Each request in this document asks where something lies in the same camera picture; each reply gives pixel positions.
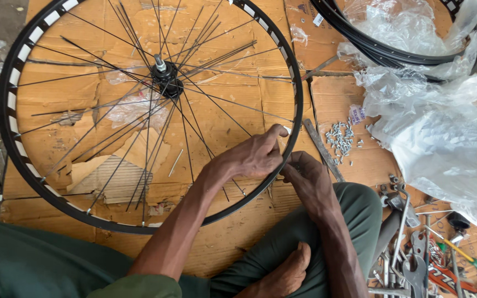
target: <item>metal rod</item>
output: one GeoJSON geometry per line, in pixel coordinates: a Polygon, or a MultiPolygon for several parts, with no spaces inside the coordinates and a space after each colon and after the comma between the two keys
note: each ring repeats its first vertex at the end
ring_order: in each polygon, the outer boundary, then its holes
{"type": "Polygon", "coordinates": [[[171,171],[170,171],[170,173],[169,173],[169,177],[171,176],[172,171],[174,171],[174,167],[176,166],[176,162],[177,162],[178,159],[180,159],[180,156],[181,156],[182,153],[183,153],[183,149],[180,151],[180,154],[178,154],[178,156],[177,156],[177,158],[176,158],[176,161],[175,161],[174,164],[172,165],[171,171]]]}
{"type": "Polygon", "coordinates": [[[430,211],[430,212],[419,212],[419,213],[415,213],[415,214],[416,214],[416,215],[421,215],[421,214],[441,213],[441,212],[449,212],[449,211],[453,211],[453,210],[440,210],[440,211],[430,211]]]}

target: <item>bolt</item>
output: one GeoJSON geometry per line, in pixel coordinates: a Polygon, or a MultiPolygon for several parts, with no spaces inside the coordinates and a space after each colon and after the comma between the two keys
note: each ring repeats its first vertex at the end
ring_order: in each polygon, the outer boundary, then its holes
{"type": "Polygon", "coordinates": [[[159,54],[154,55],[154,59],[156,60],[156,68],[157,71],[163,73],[167,70],[167,65],[163,62],[159,54]]]}

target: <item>metal bar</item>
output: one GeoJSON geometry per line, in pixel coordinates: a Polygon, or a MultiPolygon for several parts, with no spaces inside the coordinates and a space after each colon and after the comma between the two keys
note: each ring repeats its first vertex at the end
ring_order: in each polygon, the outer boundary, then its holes
{"type": "Polygon", "coordinates": [[[320,135],[317,134],[316,129],[314,128],[314,125],[312,125],[310,119],[303,120],[303,124],[305,125],[305,128],[308,131],[310,138],[312,138],[312,141],[316,145],[317,150],[320,152],[321,157],[323,157],[325,162],[327,162],[327,166],[331,170],[332,174],[335,176],[336,181],[345,182],[345,179],[343,178],[335,162],[332,160],[331,154],[323,145],[323,141],[321,140],[320,135]]]}

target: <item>black rim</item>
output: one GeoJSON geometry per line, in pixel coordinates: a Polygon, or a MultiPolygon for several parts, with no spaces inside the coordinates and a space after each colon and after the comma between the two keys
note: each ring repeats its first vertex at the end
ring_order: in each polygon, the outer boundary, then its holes
{"type": "MultiPolygon", "coordinates": [[[[16,95],[19,77],[23,70],[25,61],[43,32],[47,31],[49,27],[56,23],[57,19],[67,13],[68,10],[83,1],[84,0],[52,1],[25,26],[19,34],[16,42],[10,48],[9,55],[5,60],[0,77],[0,130],[2,139],[11,160],[25,181],[41,197],[60,211],[70,215],[76,220],[80,220],[84,223],[105,230],[132,234],[153,234],[157,230],[157,227],[143,227],[142,225],[117,223],[112,220],[97,217],[96,215],[87,213],[85,210],[74,206],[63,196],[58,194],[55,189],[50,187],[44,179],[42,179],[41,175],[37,173],[34,165],[23,149],[21,134],[17,129],[16,95]]],[[[300,81],[297,61],[282,33],[277,29],[269,17],[255,6],[255,4],[251,3],[250,0],[234,0],[233,4],[248,13],[267,31],[268,35],[270,35],[277,44],[277,47],[281,51],[289,69],[291,81],[293,82],[294,87],[295,115],[293,118],[292,133],[288,138],[287,146],[283,152],[283,159],[287,160],[297,140],[303,113],[303,87],[300,81]]],[[[263,192],[269,184],[271,184],[282,169],[282,166],[283,164],[281,164],[273,173],[269,174],[255,190],[234,205],[205,218],[202,225],[220,220],[245,206],[258,194],[263,192]]]]}

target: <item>spanner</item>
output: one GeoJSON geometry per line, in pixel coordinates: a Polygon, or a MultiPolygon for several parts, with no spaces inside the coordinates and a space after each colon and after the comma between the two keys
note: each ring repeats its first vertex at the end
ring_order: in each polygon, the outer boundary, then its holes
{"type": "Polygon", "coordinates": [[[415,271],[410,271],[410,263],[406,260],[404,263],[402,263],[402,274],[404,274],[404,277],[414,289],[414,298],[423,298],[425,292],[424,281],[426,264],[425,260],[417,254],[414,254],[414,259],[417,263],[417,268],[415,271]]]}

